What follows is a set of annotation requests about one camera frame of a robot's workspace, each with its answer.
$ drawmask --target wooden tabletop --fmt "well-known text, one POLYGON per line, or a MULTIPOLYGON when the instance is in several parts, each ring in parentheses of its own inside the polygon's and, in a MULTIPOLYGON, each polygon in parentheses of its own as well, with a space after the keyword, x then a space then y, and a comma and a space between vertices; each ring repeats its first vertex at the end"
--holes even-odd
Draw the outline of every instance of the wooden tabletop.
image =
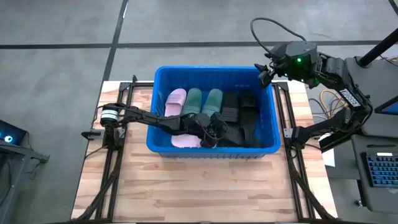
MULTIPOLYGON (((119 83, 104 82, 98 106, 116 102, 119 83)), ((299 82, 288 84, 297 125, 312 125, 305 86, 299 82)), ((132 105, 149 111, 151 99, 152 88, 135 88, 132 105)), ((102 128, 99 119, 94 128, 102 128)), ((261 159, 168 159, 147 148, 146 135, 146 125, 129 124, 114 222, 296 221, 283 145, 261 159)), ((101 147, 101 143, 102 139, 91 141, 87 153, 101 147)), ((336 217, 321 152, 306 147, 303 157, 311 191, 336 217)), ((105 158, 104 149, 86 159, 72 218, 81 215, 98 193, 105 158)), ((306 211, 302 192, 300 198, 306 211)))

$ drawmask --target green slipper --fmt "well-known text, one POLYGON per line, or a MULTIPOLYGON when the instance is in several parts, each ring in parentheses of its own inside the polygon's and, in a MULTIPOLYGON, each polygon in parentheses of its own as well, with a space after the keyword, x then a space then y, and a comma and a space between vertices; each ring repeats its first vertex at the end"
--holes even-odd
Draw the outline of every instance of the green slipper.
POLYGON ((198 88, 192 88, 188 91, 187 99, 182 108, 182 114, 199 113, 201 106, 201 91, 198 88))
POLYGON ((212 89, 207 96, 206 102, 201 110, 202 113, 212 116, 214 112, 220 112, 223 92, 219 89, 212 89))

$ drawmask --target gray concrete floor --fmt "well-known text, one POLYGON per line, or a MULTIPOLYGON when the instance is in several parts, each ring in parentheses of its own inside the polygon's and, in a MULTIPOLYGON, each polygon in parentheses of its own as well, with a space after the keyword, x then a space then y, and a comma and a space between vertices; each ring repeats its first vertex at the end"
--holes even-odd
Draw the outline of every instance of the gray concrete floor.
MULTIPOLYGON (((111 43, 122 0, 0 0, 0 45, 111 43)), ((387 0, 131 0, 120 43, 253 41, 249 21, 276 19, 308 40, 380 40, 396 28, 387 0)), ((274 24, 258 22, 264 41, 294 40, 274 24)), ((363 55, 372 46, 321 46, 336 57, 363 55)), ((268 63, 260 47, 118 49, 110 80, 153 80, 162 65, 268 63)), ((31 133, 48 164, 19 195, 13 223, 69 219, 109 49, 0 50, 0 119, 31 133)), ((384 56, 398 55, 394 47, 384 56)), ((308 90, 318 99, 322 87, 308 90)), ((312 105, 313 112, 319 112, 312 105)), ((393 215, 356 208, 356 185, 331 179, 339 217, 395 223, 393 215)))

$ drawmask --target keyboard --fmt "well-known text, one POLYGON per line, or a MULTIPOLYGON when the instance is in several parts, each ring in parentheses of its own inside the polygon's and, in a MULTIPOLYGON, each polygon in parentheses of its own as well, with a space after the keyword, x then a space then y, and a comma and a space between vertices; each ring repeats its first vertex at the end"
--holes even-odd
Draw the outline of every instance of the keyboard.
POLYGON ((364 152, 371 187, 398 188, 398 153, 364 152))

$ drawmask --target black slipper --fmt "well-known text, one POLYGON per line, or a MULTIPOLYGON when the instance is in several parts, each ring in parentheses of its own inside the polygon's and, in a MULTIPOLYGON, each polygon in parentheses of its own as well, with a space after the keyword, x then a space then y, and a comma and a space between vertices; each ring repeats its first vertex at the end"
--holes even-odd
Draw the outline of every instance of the black slipper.
POLYGON ((262 147, 261 142, 254 136, 256 122, 259 117, 257 98, 250 90, 239 94, 239 124, 244 134, 243 147, 262 147))
POLYGON ((223 104, 221 105, 221 114, 227 124, 237 124, 239 118, 238 95, 233 91, 227 91, 223 95, 223 104))
POLYGON ((223 95, 221 114, 228 125, 228 133, 224 139, 218 141, 218 147, 240 147, 243 142, 243 134, 239 130, 239 105, 238 95, 234 91, 227 91, 223 95))

